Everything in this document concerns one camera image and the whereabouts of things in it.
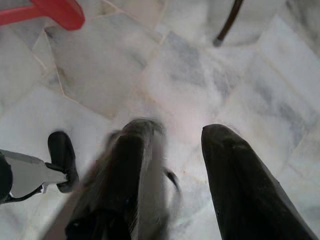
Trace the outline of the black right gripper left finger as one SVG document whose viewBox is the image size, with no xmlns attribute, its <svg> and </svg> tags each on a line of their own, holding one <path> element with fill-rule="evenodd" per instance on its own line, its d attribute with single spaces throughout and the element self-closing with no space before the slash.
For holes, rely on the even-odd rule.
<svg viewBox="0 0 320 240">
<path fill-rule="evenodd" d="M 82 182 L 66 240 L 167 240 L 182 191 L 164 165 L 165 130 L 133 119 L 108 138 Z"/>
</svg>

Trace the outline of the black folding chair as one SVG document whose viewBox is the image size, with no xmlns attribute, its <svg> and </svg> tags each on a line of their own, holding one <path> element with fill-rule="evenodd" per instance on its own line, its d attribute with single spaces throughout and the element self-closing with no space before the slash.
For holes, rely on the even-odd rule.
<svg viewBox="0 0 320 240">
<path fill-rule="evenodd" d="M 219 34 L 215 37 L 215 39 L 212 41 L 212 44 L 214 47 L 220 47 L 226 38 L 227 34 L 229 33 L 230 29 L 232 28 L 239 11 L 241 9 L 241 6 L 243 4 L 244 0 L 234 0 L 233 6 L 230 10 L 230 13 L 228 15 L 227 20 L 225 21 L 225 24 Z"/>
</svg>

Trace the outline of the grey robot leg black foot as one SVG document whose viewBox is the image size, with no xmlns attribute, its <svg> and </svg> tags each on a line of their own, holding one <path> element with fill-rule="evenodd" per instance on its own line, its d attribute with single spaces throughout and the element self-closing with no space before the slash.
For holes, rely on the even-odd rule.
<svg viewBox="0 0 320 240">
<path fill-rule="evenodd" d="M 49 185 L 57 185 L 61 193 L 72 192 L 79 175 L 71 139 L 65 132 L 55 131 L 47 145 L 51 162 L 0 149 L 0 205 L 44 194 Z"/>
</svg>

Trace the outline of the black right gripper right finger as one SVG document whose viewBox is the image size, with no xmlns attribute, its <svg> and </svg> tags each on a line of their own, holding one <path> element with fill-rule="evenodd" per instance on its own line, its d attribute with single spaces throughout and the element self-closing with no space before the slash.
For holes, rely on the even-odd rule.
<svg viewBox="0 0 320 240">
<path fill-rule="evenodd" d="M 318 240 L 246 140 L 210 124 L 201 148 L 222 240 Z"/>
</svg>

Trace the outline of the red plastic stool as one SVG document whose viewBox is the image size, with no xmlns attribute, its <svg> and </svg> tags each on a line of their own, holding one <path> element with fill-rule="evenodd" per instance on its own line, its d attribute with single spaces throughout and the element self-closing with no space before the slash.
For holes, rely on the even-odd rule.
<svg viewBox="0 0 320 240">
<path fill-rule="evenodd" d="M 31 5 L 0 10 L 0 26 L 48 17 L 68 31 L 85 23 L 82 7 L 76 0 L 30 0 Z"/>
</svg>

